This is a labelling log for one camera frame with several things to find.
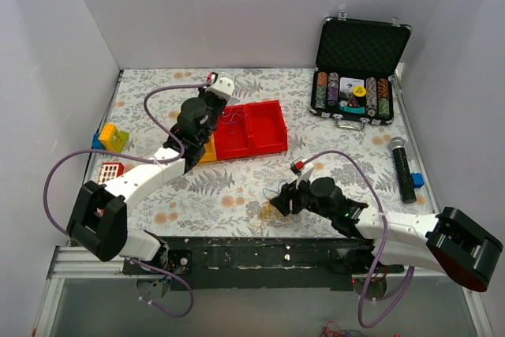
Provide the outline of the yellow plastic bin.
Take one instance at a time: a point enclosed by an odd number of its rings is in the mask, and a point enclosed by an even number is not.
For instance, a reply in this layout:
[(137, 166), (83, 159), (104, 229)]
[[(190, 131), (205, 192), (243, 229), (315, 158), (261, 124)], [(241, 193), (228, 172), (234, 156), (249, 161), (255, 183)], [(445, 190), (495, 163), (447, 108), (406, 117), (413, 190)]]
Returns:
[(204, 145), (204, 149), (205, 153), (202, 155), (199, 163), (213, 163), (218, 160), (214, 134), (211, 135), (209, 142)]

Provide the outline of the red plastic bin tray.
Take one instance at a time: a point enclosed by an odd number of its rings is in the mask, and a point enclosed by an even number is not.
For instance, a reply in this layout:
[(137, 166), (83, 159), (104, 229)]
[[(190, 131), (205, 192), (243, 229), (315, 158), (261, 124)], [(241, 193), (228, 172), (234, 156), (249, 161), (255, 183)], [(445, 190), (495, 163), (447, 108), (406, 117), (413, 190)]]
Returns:
[(218, 160), (288, 150), (287, 128), (278, 100), (226, 107), (213, 134)]

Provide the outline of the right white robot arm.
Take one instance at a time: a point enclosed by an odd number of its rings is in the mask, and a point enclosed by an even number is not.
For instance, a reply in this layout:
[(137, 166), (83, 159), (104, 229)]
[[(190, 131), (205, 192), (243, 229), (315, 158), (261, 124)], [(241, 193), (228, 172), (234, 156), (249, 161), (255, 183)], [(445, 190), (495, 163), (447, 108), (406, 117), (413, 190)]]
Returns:
[(485, 292), (503, 251), (497, 238), (457, 208), (446, 207), (439, 214), (383, 214), (345, 197), (329, 177), (285, 184), (270, 203), (284, 216), (307, 210), (330, 220), (343, 236), (375, 241), (357, 251), (365, 271), (382, 265), (425, 268)]

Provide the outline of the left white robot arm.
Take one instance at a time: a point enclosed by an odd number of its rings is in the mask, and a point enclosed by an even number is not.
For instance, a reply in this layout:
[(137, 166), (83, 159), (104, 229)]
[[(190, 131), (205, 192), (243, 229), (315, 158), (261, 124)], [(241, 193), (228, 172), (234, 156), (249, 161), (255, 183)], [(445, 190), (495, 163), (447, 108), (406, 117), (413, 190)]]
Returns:
[(199, 90), (197, 97), (182, 104), (172, 135), (146, 163), (103, 185), (82, 185), (66, 227), (68, 235), (101, 261), (123, 256), (140, 260), (152, 274), (162, 272), (168, 256), (161, 241), (147, 231), (130, 230), (128, 210), (200, 162), (233, 91), (233, 85)]

